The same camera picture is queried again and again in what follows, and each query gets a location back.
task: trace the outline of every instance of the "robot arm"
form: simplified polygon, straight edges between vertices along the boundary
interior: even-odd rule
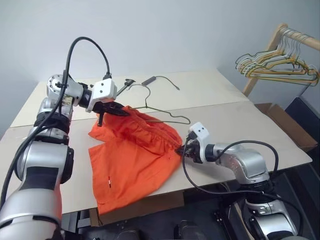
[[[42,101],[29,135],[50,114],[59,100],[62,75],[53,75],[47,82],[47,97]],[[100,114],[121,112],[116,99],[117,87],[109,78],[88,89],[85,84],[68,78],[60,111],[57,109],[17,161],[15,174],[21,180],[18,189],[5,201],[0,211],[0,240],[54,239],[60,235],[62,217],[60,184],[70,179],[74,151],[68,146],[73,106]]]
[[[210,134],[200,122],[190,127],[189,136],[193,141],[187,145],[185,156],[191,157],[195,163],[215,163],[232,170],[240,190],[254,190],[276,196],[266,162],[259,152],[238,144],[220,155],[229,144],[210,144]],[[249,223],[255,238],[272,240],[298,235],[282,201],[248,194],[245,204],[252,214]]]

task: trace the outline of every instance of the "table surface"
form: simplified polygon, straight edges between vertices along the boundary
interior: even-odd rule
[[[299,149],[287,136],[287,134],[284,133],[269,117],[262,114],[250,101],[247,100],[246,97],[244,97],[238,90],[235,90],[236,88],[229,83],[228,80],[226,80],[224,77],[221,77],[219,80],[217,80],[216,77],[220,74],[216,71],[189,73],[182,72],[171,74],[176,76],[181,74],[185,81],[185,83],[181,85],[178,85],[177,82],[177,85],[181,88],[181,92],[179,98],[175,100],[171,99],[171,101],[176,104],[175,108],[177,108],[172,110],[171,113],[173,115],[184,115],[188,117],[191,120],[191,124],[202,122],[202,124],[210,132],[210,137],[213,144],[232,143],[240,140],[257,140],[269,143],[278,151],[279,169],[290,168],[312,161],[311,158],[301,149]],[[210,89],[206,89],[206,91],[204,91],[206,94],[209,94],[209,96],[204,95],[201,98],[209,99],[210,104],[205,102],[205,104],[201,106],[203,102],[199,100],[196,105],[192,106],[191,101],[188,104],[185,104],[185,102],[182,101],[180,103],[182,107],[179,107],[179,104],[176,102],[186,99],[187,97],[182,94],[184,92],[184,88],[182,86],[185,86],[186,89],[192,89],[190,85],[198,86],[194,83],[194,81],[202,82],[207,87],[211,86]],[[217,81],[220,83],[214,85],[211,83],[211,81]],[[163,92],[158,90],[154,90],[151,94],[155,99],[160,99],[159,96],[163,96]],[[165,99],[169,99],[170,96],[175,95],[174,93],[172,93],[172,95],[166,94]],[[229,98],[224,101],[224,97],[226,96],[229,96]],[[164,108],[166,106],[169,107],[169,105],[166,104],[166,101],[164,101]],[[150,115],[161,120],[168,118],[168,116],[162,112],[151,112]],[[94,119],[95,116],[89,119],[81,118],[80,114],[78,116],[78,120],[72,121],[69,133],[69,146],[74,149],[75,153],[72,177],[68,182],[61,185],[63,213],[94,208],[97,206],[92,189],[92,169],[88,148],[96,146],[101,142],[88,136],[88,132],[96,122],[96,119]],[[20,123],[25,124],[25,126],[9,128],[0,142],[0,152],[2,153],[2,163],[0,165],[0,183],[2,183],[5,178],[5,174],[17,148],[23,139],[28,135],[28,132],[32,127],[29,124],[26,124],[26,122],[29,121],[28,119],[22,121],[20,116],[18,116],[16,120],[17,119],[20,119]],[[177,123],[169,124],[177,130],[182,139],[185,138],[190,127],[189,125]],[[246,147],[259,151],[266,161],[268,170],[271,171],[273,169],[274,156],[268,148],[255,144],[248,144]],[[200,186],[225,182],[235,178],[232,171],[227,168],[217,166],[213,163],[189,164],[191,162],[192,161],[190,159],[187,159],[187,170],[194,182]],[[10,194],[17,189],[19,184],[20,181],[15,175],[13,175],[9,185],[8,193]],[[151,195],[164,194],[172,191],[188,189],[191,187],[192,185],[188,182],[182,167],[180,167],[161,188],[153,192]]]
[[[236,103],[249,101],[234,85],[232,85],[217,70],[211,71],[185,71],[174,73],[159,73],[154,76],[166,76],[176,84],[177,90],[168,80],[159,77],[148,87],[151,95],[147,99],[150,107],[162,110],[186,109],[216,104]],[[118,89],[122,88],[125,79],[133,79],[135,84],[140,84],[150,78],[151,75],[140,76],[115,76],[112,79]],[[78,79],[77,82],[88,86],[99,81],[97,78]],[[41,101],[47,96],[47,82],[39,82],[22,109],[14,119],[11,127],[33,125],[40,107]],[[133,86],[129,91],[125,90],[116,99],[122,105],[130,105],[133,108],[145,105],[145,97],[148,90],[142,86]],[[141,109],[143,113],[153,112],[151,109]],[[94,112],[87,113],[82,107],[73,108],[72,120],[95,118]]]

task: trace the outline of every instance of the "orange shorts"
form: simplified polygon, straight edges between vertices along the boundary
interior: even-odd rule
[[[89,149],[99,214],[131,204],[157,190],[180,165],[182,140],[175,129],[129,106],[130,116],[104,114],[89,135],[103,144]]]

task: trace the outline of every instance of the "hanger rack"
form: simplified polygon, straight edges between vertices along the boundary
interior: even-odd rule
[[[285,31],[289,30],[288,28],[288,24],[286,23],[281,23],[279,24],[279,26],[276,28],[276,30],[274,31],[273,33],[273,36],[269,42],[269,44],[267,45],[266,47],[266,51],[273,51],[273,50],[276,50],[278,44],[280,43],[281,41],[281,38],[283,36],[283,33]],[[307,37],[307,38],[304,38],[302,39],[300,36],[301,36],[301,32],[295,32],[293,34],[290,34],[288,35],[287,37],[290,38],[290,39],[293,39],[293,40],[296,40],[304,45],[307,45],[315,50],[318,50],[320,51],[320,41],[315,39],[314,37]],[[256,83],[258,81],[258,78],[249,78],[248,82],[246,83],[242,93],[248,97],[249,94],[251,93],[251,91],[253,90],[253,88],[255,87]]]

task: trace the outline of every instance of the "black cable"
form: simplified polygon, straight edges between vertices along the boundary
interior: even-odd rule
[[[186,169],[186,161],[185,161],[185,153],[186,153],[186,149],[187,149],[187,145],[188,145],[188,142],[190,141],[190,137],[188,136],[186,141],[185,141],[185,144],[184,144],[184,147],[183,147],[183,152],[182,152],[182,155],[181,155],[181,160],[182,160],[182,168],[183,168],[183,171],[184,171],[184,174],[186,176],[186,178],[188,179],[188,181],[198,190],[201,190],[205,193],[208,193],[208,194],[212,194],[212,195],[217,195],[217,196],[227,196],[227,195],[244,195],[244,194],[255,194],[255,195],[260,195],[260,196],[263,196],[263,197],[266,197],[266,198],[269,198],[271,200],[279,200],[279,201],[282,201],[288,205],[290,205],[291,207],[293,207],[299,214],[299,231],[298,231],[298,235],[299,236],[302,236],[303,235],[303,228],[304,228],[304,218],[303,218],[303,215],[301,213],[301,211],[299,210],[299,208],[297,208],[293,203],[291,203],[290,201],[287,201],[285,199],[282,199],[281,197],[279,196],[274,196],[274,195],[271,195],[271,194],[267,194],[267,193],[264,193],[263,191],[254,191],[254,190],[239,190],[239,191],[229,191],[229,192],[217,192],[217,191],[209,191],[209,190],[206,190],[198,185],[196,185],[190,178],[190,176],[188,175],[187,173],[187,169]],[[250,141],[250,140],[244,140],[244,141],[238,141],[238,142],[234,142],[232,144],[230,144],[229,146],[227,146],[218,156],[217,156],[217,159],[219,159],[222,154],[224,154],[224,152],[226,150],[228,150],[228,148],[231,148],[232,146],[234,145],[237,145],[237,144],[240,144],[240,143],[253,143],[253,141]],[[256,141],[257,144],[260,144],[260,143],[263,143],[262,145],[269,145],[265,142],[259,142],[259,141]],[[275,166],[274,166],[274,169],[277,171],[278,169],[278,162],[276,161],[275,162]]]
[[[177,86],[177,85],[175,85],[169,78],[167,78],[166,76],[155,76],[156,78],[164,78],[164,79],[167,79],[173,86],[175,86],[175,88],[177,89],[177,90],[180,90],[180,88]]]
[[[277,171],[278,171],[278,165],[279,165],[279,155],[277,153],[277,150],[271,146],[268,143],[265,143],[263,141],[256,141],[256,140],[242,140],[242,141],[236,141],[234,143],[231,143],[230,145],[226,146],[220,153],[219,155],[216,157],[216,159],[221,158],[221,156],[231,147],[235,146],[235,145],[239,145],[239,144],[259,144],[259,145],[263,145],[268,147],[269,149],[272,150],[273,154],[274,154],[274,168],[273,168],[273,173],[270,174],[271,176],[275,176]]]
[[[71,77],[70,74],[69,74],[69,68],[70,68],[70,61],[71,61],[72,52],[73,52],[73,50],[74,50],[74,48],[75,48],[75,45],[76,45],[79,41],[81,41],[81,40],[87,40],[87,41],[89,41],[90,43],[94,44],[94,45],[99,49],[100,53],[102,54],[102,56],[103,56],[103,58],[104,58],[105,64],[106,64],[106,74],[104,75],[103,80],[111,78],[112,76],[111,76],[111,73],[110,73],[109,62],[108,62],[108,59],[107,59],[104,51],[103,51],[103,50],[101,49],[101,47],[100,47],[95,41],[93,41],[91,38],[86,37],[86,36],[80,36],[80,37],[76,38],[76,39],[72,42],[72,44],[71,44],[71,46],[70,46],[70,48],[69,48],[69,52],[68,52],[68,55],[67,55],[67,57],[66,57],[66,64],[65,64],[65,70],[64,70],[65,72],[63,72],[63,76],[62,76],[62,84],[63,84],[63,83],[66,83],[66,82],[68,81],[68,76]],[[60,106],[59,106],[59,114],[61,114],[61,108],[62,108],[62,106],[61,106],[61,104],[60,104]]]
[[[241,206],[241,217],[242,217],[243,223],[244,223],[246,229],[248,230],[249,234],[251,236],[254,236],[252,234],[251,227],[249,226],[249,224],[248,224],[248,222],[246,220],[246,217],[245,217],[245,205],[246,205],[246,199],[244,199],[243,204]]]
[[[35,138],[35,136],[40,133],[43,128],[43,126],[46,124],[46,122],[48,121],[48,119],[50,119],[53,114],[56,112],[56,110],[59,107],[59,113],[61,114],[61,106],[62,106],[62,101],[63,101],[63,97],[67,88],[67,84],[68,84],[68,76],[69,76],[69,68],[70,68],[70,60],[71,60],[71,55],[72,52],[75,48],[75,45],[77,44],[77,42],[81,41],[81,40],[87,40],[89,42],[91,42],[92,44],[94,44],[101,52],[104,61],[106,63],[106,74],[103,77],[103,79],[107,79],[107,78],[111,78],[111,74],[110,74],[110,67],[109,67],[109,62],[108,59],[105,55],[105,53],[102,51],[102,49],[100,48],[100,46],[93,41],[92,39],[85,37],[85,36],[81,36],[76,38],[70,48],[69,48],[69,52],[66,58],[66,64],[65,64],[65,70],[63,71],[63,75],[62,75],[62,85],[61,85],[61,91],[60,91],[60,95],[58,98],[57,103],[54,105],[53,109],[51,110],[51,112],[46,116],[46,118],[38,125],[38,127],[35,129],[35,131],[33,133],[31,133],[20,145],[20,147],[18,148],[18,150],[16,151],[14,158],[10,164],[10,167],[6,173],[4,182],[3,182],[3,186],[2,186],[2,190],[1,190],[1,198],[0,198],[0,210],[2,209],[3,205],[5,204],[6,201],[6,196],[7,196],[7,191],[8,191],[8,187],[9,187],[9,182],[12,176],[12,173],[15,170],[15,167],[17,165],[17,161],[20,157],[20,155],[24,152],[24,150],[26,149],[26,147],[32,142],[32,140]]]
[[[62,94],[65,94],[65,88],[61,89],[61,92]],[[51,118],[51,116],[55,113],[55,111],[57,110],[58,108],[58,104],[56,104],[54,106],[54,108],[52,109],[52,111],[48,114],[48,116],[38,125],[38,127],[33,131],[33,133],[31,133],[22,143],[21,145],[19,146],[18,150],[16,151],[14,157],[13,157],[13,160],[9,166],[9,169],[6,173],[6,176],[5,176],[5,179],[3,181],[3,186],[2,186],[2,190],[1,190],[1,198],[0,198],[0,210],[2,209],[2,207],[4,206],[5,204],[5,201],[6,201],[6,197],[7,197],[7,192],[8,192],[8,187],[9,187],[9,182],[10,182],[10,179],[11,179],[11,176],[12,176],[12,173],[14,172],[16,166],[17,166],[17,162],[18,162],[18,159],[20,157],[20,155],[25,151],[26,147],[29,145],[29,143],[31,143],[33,141],[33,139],[35,138],[35,136],[42,132],[43,130],[51,127],[52,128],[52,125],[50,126],[44,126],[44,124],[47,122],[47,120],[49,118]]]

